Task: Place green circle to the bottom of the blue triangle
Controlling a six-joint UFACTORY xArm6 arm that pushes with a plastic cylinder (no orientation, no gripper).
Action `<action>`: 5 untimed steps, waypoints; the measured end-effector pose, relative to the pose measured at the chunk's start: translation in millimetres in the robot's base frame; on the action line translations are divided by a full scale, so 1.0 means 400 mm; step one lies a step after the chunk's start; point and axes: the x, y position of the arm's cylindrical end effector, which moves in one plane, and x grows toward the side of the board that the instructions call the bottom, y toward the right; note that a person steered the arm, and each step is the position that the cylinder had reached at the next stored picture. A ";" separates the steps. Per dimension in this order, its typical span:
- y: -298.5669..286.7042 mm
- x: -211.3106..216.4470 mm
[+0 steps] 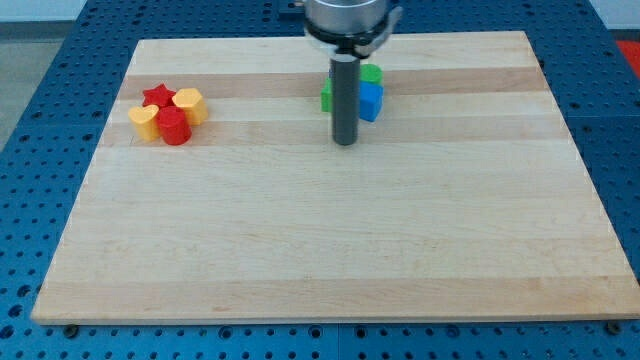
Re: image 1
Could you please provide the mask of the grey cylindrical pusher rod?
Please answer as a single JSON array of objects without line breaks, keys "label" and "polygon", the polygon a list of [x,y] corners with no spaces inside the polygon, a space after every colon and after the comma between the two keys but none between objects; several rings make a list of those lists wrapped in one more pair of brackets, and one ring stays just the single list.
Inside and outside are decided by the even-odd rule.
[{"label": "grey cylindrical pusher rod", "polygon": [[331,129],[334,142],[353,145],[358,138],[360,60],[341,55],[330,60]]}]

